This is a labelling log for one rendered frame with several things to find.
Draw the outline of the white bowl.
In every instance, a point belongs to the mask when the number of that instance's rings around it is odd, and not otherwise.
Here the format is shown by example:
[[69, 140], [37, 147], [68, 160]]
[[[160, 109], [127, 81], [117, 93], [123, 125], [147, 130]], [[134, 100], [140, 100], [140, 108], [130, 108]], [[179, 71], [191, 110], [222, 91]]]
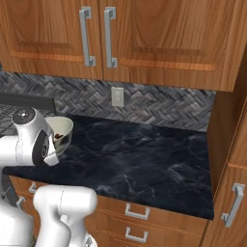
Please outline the white bowl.
[[55, 139], [53, 137], [53, 143], [56, 149], [56, 153], [61, 155], [66, 148], [69, 146], [72, 139], [72, 131], [73, 131], [73, 121], [67, 117], [46, 117], [45, 120], [50, 125], [53, 130], [54, 136], [55, 134], [64, 135], [60, 139]]

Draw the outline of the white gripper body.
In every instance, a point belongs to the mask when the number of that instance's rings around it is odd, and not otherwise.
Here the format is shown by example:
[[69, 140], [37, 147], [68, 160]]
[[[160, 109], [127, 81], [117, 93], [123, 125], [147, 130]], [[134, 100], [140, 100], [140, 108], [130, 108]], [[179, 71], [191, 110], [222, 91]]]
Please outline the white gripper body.
[[48, 151], [45, 159], [43, 160], [48, 166], [55, 166], [59, 163], [59, 158], [56, 153], [56, 149], [53, 143], [53, 135], [50, 134], [48, 137]]

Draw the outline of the tall wooden cupboard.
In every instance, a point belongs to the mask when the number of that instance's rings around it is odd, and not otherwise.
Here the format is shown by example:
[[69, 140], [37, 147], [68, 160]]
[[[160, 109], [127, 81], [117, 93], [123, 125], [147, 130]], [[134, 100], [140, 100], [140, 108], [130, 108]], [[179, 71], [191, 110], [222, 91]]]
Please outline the tall wooden cupboard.
[[247, 165], [247, 45], [233, 91], [215, 95], [206, 134], [215, 197], [226, 164]]

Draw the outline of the wooden tall cupboard door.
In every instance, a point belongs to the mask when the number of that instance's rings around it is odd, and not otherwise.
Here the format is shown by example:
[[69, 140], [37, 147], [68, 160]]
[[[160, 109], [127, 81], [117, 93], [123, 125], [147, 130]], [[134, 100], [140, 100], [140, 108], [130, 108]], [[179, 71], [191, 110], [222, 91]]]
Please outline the wooden tall cupboard door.
[[[232, 187], [235, 183], [245, 185], [244, 197], [232, 226], [226, 228], [221, 215], [229, 213], [232, 208], [235, 199]], [[216, 194], [214, 219], [206, 227], [202, 247], [247, 247], [247, 167], [228, 165]]]

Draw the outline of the wooden drawer front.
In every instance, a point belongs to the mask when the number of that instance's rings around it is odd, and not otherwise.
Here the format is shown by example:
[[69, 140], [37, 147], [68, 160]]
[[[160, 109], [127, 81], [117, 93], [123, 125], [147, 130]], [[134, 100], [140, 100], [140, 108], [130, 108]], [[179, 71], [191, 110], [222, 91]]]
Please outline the wooden drawer front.
[[98, 247], [199, 247], [201, 236], [96, 212], [85, 219]]
[[[97, 196], [97, 211], [107, 212], [118, 215], [126, 220], [139, 221], [142, 223], [153, 224], [173, 230], [181, 230], [186, 233], [202, 235], [206, 227], [206, 219], [185, 215], [182, 213], [172, 212], [151, 206], [143, 206], [135, 203], [129, 203], [122, 200], [112, 199], [104, 196]], [[138, 213], [145, 213], [145, 208], [149, 207], [151, 213], [147, 221], [140, 220], [124, 215], [126, 204], [131, 204], [131, 210]]]
[[9, 179], [11, 180], [15, 194], [17, 196], [24, 196], [24, 195], [33, 196], [33, 193], [29, 191], [29, 187], [32, 185], [33, 182], [36, 184], [36, 188], [45, 186], [44, 182], [32, 181], [31, 179], [26, 179], [26, 178], [9, 176]]

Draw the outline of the black hob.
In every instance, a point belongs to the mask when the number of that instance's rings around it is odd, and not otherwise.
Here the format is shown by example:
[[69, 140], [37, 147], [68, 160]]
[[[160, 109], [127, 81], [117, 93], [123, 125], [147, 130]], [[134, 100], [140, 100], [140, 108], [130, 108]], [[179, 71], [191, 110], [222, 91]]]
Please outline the black hob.
[[56, 114], [55, 102], [52, 97], [0, 93], [0, 137], [16, 135], [12, 115], [18, 108], [26, 106], [38, 109], [45, 117]]

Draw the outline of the grey wall socket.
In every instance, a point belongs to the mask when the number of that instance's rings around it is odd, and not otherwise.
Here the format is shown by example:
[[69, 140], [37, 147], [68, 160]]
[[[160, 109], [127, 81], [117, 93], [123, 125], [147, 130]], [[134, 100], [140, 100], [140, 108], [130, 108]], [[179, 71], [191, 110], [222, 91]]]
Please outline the grey wall socket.
[[114, 107], [124, 106], [124, 89], [123, 88], [111, 88], [112, 105]]

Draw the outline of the wooden wall cupboard door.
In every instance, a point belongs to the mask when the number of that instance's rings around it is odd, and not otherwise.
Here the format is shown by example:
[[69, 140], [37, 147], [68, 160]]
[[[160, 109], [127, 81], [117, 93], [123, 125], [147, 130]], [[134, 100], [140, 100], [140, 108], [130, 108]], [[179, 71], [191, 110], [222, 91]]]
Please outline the wooden wall cupboard door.
[[[106, 66], [104, 9], [111, 21]], [[231, 92], [247, 44], [247, 0], [98, 0], [109, 81]]]
[[[84, 62], [79, 11], [88, 6], [89, 53]], [[0, 0], [0, 62], [7, 72], [101, 79], [98, 0]]]

